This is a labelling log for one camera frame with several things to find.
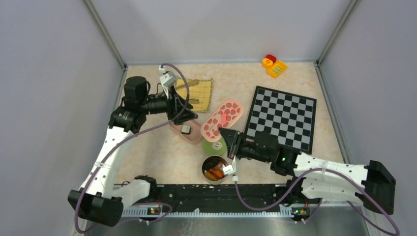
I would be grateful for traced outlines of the silver metal tongs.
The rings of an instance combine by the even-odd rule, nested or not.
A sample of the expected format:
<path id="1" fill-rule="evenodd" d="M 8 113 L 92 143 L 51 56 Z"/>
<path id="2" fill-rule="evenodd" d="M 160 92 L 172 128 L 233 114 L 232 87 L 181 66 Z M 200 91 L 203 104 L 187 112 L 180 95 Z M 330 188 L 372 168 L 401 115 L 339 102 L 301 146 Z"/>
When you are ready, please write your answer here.
<path id="1" fill-rule="evenodd" d="M 189 86 L 189 102 L 196 104 L 197 102 L 202 101 L 203 100 L 202 94 L 198 91 L 199 89 L 198 85 L 200 83 L 200 80 L 197 80 L 197 79 L 188 80 L 187 83 Z M 177 94 L 180 97 L 180 101 L 184 103 L 186 100 L 186 96 L 187 96 L 184 82 L 181 80 L 177 82 L 174 85 L 174 87 L 175 87 Z"/>

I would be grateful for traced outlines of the pink lunch box lid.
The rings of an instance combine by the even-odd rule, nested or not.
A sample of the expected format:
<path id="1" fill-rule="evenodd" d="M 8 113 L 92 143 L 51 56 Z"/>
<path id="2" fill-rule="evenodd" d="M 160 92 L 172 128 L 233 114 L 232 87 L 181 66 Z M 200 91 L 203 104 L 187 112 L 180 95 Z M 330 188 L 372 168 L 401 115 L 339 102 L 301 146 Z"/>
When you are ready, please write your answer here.
<path id="1" fill-rule="evenodd" d="M 201 125 L 200 132 L 209 142 L 217 142 L 222 136 L 219 128 L 232 128 L 242 117 L 244 107 L 234 98 L 225 100 L 220 107 Z"/>

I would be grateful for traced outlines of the orange fried food piece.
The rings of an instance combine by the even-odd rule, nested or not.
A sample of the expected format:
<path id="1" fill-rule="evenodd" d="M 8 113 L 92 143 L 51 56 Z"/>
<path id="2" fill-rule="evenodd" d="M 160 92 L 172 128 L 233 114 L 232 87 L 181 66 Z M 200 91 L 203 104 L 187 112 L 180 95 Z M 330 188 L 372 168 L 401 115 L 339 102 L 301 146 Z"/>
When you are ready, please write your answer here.
<path id="1" fill-rule="evenodd" d="M 213 175 L 213 174 L 212 174 L 212 173 L 210 173 L 210 172 L 205 172 L 205 173 L 204 173 L 204 176 L 205 176 L 205 178 L 206 178 L 206 179 L 208 179 L 209 181 L 218 181 L 217 176 L 216 176 L 216 175 Z"/>

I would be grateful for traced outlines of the orange chicken drumstick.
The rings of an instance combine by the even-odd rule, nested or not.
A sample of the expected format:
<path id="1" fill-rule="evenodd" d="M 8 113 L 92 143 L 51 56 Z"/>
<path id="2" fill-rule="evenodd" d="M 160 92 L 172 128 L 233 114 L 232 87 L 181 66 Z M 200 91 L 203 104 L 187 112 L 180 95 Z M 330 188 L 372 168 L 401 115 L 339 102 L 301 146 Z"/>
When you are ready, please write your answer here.
<path id="1" fill-rule="evenodd" d="M 223 179 L 225 177 L 224 173 L 221 170 L 210 170 L 213 175 L 216 175 L 218 179 Z"/>

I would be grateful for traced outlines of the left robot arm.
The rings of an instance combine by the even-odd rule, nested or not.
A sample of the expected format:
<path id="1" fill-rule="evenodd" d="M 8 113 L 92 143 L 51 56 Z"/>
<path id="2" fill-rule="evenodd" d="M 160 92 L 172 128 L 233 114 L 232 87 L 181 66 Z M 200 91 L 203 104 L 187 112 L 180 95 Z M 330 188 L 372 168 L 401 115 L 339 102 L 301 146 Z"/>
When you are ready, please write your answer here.
<path id="1" fill-rule="evenodd" d="M 151 94 L 150 83 L 142 76 L 130 77 L 124 84 L 124 97 L 112 112 L 102 149 L 86 180 L 78 190 L 70 191 L 68 202 L 75 210 L 74 225 L 78 233 L 79 219 L 113 227 L 122 212 L 143 200 L 152 203 L 158 191 L 155 179 L 136 177 L 125 187 L 115 190 L 115 178 L 131 140 L 141 134 L 163 127 L 171 122 L 183 124 L 198 118 L 192 105 L 176 91 L 177 76 L 160 76 L 163 91 Z"/>

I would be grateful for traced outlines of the brown meat piece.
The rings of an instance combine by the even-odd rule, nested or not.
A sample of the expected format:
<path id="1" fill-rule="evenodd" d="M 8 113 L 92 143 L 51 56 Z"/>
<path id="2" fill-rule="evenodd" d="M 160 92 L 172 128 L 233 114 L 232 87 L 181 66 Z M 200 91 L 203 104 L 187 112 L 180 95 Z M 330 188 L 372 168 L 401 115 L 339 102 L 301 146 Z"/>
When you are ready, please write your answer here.
<path id="1" fill-rule="evenodd" d="M 224 164 L 222 162 L 218 162 L 217 164 L 212 164 L 209 168 L 210 170 L 222 170 Z"/>

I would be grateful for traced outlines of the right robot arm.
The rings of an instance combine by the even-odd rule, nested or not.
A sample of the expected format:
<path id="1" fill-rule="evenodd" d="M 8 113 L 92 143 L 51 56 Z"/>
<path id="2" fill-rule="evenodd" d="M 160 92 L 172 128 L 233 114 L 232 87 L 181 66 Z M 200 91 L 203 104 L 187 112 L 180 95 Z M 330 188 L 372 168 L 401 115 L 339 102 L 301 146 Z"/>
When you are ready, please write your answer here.
<path id="1" fill-rule="evenodd" d="M 271 134 L 254 138 L 233 129 L 220 128 L 225 140 L 227 156 L 232 159 L 229 173 L 236 171 L 242 158 L 258 160 L 270 165 L 281 176 L 292 176 L 299 182 L 288 185 L 289 198 L 295 203 L 304 199 L 327 199 L 362 203 L 375 213 L 394 213 L 396 180 L 378 161 L 366 165 L 323 160 L 296 148 L 282 145 Z"/>

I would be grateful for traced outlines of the white rice sushi cube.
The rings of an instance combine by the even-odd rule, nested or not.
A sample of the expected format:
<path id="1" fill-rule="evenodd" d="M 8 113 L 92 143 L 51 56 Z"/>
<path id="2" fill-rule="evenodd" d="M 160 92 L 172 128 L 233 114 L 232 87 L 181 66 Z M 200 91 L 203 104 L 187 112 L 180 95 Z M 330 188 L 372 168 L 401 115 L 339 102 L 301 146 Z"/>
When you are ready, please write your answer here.
<path id="1" fill-rule="evenodd" d="M 181 133 L 185 134 L 185 135 L 189 135 L 191 133 L 191 130 L 192 130 L 192 128 L 191 128 L 190 125 L 183 125 L 181 127 Z"/>

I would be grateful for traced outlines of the pink lunch box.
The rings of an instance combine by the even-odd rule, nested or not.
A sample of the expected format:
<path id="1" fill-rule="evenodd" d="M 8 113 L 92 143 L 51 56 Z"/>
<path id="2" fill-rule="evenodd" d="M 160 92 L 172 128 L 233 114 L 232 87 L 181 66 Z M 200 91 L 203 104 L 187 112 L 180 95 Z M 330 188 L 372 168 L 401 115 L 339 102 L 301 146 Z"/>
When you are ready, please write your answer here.
<path id="1" fill-rule="evenodd" d="M 176 134 L 182 137 L 186 142 L 196 145 L 202 139 L 203 136 L 200 132 L 201 124 L 196 120 L 187 121 L 181 125 L 175 125 L 173 122 L 169 126 L 174 130 Z"/>

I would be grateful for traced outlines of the dark seaweed roll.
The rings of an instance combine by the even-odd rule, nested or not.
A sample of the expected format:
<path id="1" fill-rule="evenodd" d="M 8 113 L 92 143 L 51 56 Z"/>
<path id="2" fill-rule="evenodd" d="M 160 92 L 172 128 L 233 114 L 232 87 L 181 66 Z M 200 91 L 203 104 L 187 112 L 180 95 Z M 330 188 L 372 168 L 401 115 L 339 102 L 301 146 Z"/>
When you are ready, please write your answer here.
<path id="1" fill-rule="evenodd" d="M 205 161 L 204 164 L 205 165 L 218 165 L 219 163 L 223 164 L 223 158 L 219 157 L 219 156 L 210 156 L 208 157 Z"/>

